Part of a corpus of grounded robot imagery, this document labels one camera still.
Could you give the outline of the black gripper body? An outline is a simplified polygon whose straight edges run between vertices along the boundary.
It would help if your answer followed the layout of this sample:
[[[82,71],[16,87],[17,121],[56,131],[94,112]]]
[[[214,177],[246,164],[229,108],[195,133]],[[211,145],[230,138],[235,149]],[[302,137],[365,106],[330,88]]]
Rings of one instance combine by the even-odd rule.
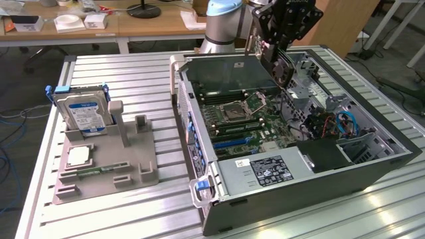
[[[313,0],[275,0],[273,15],[279,43],[299,40],[311,28]]]

